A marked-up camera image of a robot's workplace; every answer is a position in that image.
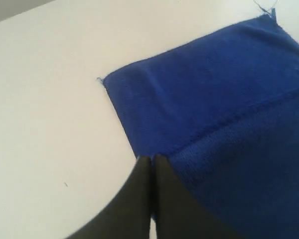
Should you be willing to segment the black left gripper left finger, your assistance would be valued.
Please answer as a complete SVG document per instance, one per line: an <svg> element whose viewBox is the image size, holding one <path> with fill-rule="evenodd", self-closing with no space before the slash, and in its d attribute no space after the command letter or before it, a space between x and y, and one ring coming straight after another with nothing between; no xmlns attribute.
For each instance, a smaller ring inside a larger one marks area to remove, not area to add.
<svg viewBox="0 0 299 239"><path fill-rule="evenodd" d="M70 239L148 239L151 159L141 156L128 179L101 212Z"/></svg>

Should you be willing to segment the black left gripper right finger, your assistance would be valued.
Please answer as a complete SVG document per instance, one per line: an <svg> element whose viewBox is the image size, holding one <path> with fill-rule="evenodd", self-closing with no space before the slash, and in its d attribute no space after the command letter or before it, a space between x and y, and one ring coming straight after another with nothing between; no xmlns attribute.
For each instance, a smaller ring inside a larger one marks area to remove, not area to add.
<svg viewBox="0 0 299 239"><path fill-rule="evenodd" d="M240 239L242 236L203 208L163 155L153 158L152 212L158 239Z"/></svg>

